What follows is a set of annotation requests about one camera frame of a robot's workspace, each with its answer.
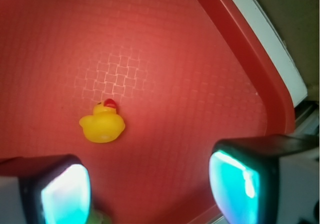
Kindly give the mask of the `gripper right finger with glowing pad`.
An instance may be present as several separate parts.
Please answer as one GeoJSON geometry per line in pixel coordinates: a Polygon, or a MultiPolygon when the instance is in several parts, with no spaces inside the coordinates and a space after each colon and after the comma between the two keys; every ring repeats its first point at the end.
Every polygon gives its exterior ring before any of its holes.
{"type": "Polygon", "coordinates": [[[317,224],[320,141],[315,135],[219,140],[208,175],[230,224],[317,224]]]}

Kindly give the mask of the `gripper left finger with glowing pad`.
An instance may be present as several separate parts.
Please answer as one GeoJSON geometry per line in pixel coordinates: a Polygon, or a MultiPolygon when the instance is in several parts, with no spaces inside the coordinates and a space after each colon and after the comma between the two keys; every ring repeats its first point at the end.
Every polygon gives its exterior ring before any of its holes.
{"type": "Polygon", "coordinates": [[[89,172],[75,155],[0,160],[2,224],[85,224],[91,195],[89,172]]]}

